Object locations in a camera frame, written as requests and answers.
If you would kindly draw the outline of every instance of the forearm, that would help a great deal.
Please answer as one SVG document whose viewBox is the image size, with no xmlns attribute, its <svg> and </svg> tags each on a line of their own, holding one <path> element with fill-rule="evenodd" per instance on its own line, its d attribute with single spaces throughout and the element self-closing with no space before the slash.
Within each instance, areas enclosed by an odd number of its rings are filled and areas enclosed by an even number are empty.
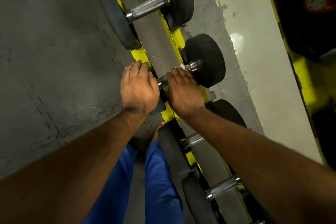
<svg viewBox="0 0 336 224">
<path fill-rule="evenodd" d="M 334 172 L 205 108 L 185 120 L 224 157 L 258 201 L 282 223 L 334 218 L 333 211 L 327 211 L 336 202 Z"/>
<path fill-rule="evenodd" d="M 115 118 L 0 183 L 0 222 L 79 223 L 146 116 Z"/>
</svg>

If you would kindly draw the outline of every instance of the blue pants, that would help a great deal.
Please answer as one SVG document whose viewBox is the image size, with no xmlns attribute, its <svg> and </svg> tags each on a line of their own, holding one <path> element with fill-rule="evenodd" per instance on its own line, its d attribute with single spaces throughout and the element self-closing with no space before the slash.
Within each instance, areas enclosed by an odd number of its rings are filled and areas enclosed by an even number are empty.
<svg viewBox="0 0 336 224">
<path fill-rule="evenodd" d="M 83 224 L 123 223 L 136 155 L 128 144 Z M 146 224 L 184 223 L 181 199 L 158 141 L 151 143 L 146 153 L 145 215 Z"/>
</svg>

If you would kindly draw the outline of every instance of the hand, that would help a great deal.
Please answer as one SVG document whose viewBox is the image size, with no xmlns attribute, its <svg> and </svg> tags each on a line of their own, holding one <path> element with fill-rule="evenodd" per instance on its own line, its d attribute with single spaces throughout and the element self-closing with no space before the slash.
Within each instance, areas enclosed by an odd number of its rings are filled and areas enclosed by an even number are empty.
<svg viewBox="0 0 336 224">
<path fill-rule="evenodd" d="M 182 119 L 204 108 L 204 100 L 193 75 L 181 67 L 167 73 L 169 100 L 173 110 Z"/>
<path fill-rule="evenodd" d="M 159 101 L 159 87 L 148 62 L 138 60 L 126 67 L 121 79 L 121 101 L 124 108 L 133 108 L 148 115 Z"/>
</svg>

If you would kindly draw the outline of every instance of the person's left hand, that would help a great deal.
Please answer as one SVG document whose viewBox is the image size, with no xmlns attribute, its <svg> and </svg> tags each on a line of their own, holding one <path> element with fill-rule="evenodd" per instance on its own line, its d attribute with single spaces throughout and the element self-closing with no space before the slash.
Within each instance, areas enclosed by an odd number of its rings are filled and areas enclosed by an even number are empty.
<svg viewBox="0 0 336 224">
<path fill-rule="evenodd" d="M 126 67 L 121 79 L 121 100 L 124 108 L 138 109 L 148 115 L 159 101 L 159 87 L 148 62 L 138 60 Z"/>
</svg>

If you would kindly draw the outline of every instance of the gym floor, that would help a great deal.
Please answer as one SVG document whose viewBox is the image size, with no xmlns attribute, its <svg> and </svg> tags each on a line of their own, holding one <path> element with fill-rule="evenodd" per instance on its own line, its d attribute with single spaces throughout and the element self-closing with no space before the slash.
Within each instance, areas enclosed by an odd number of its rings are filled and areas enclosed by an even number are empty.
<svg viewBox="0 0 336 224">
<path fill-rule="evenodd" d="M 97 0 L 0 1 L 1 179 L 118 113 L 120 73 L 134 60 Z M 130 8 L 146 0 L 122 1 Z M 159 77 L 179 64 L 157 13 L 134 26 Z M 217 99 L 250 129 L 321 162 L 270 0 L 195 0 L 182 31 L 186 39 L 206 33 L 221 48 L 226 77 L 211 88 Z M 150 139 L 161 121 L 149 116 L 135 137 Z M 212 151 L 194 150 L 210 185 L 224 168 L 220 156 L 209 159 Z M 145 222 L 144 196 L 140 160 L 125 223 Z M 248 223 L 241 206 L 226 204 L 229 224 Z"/>
</svg>

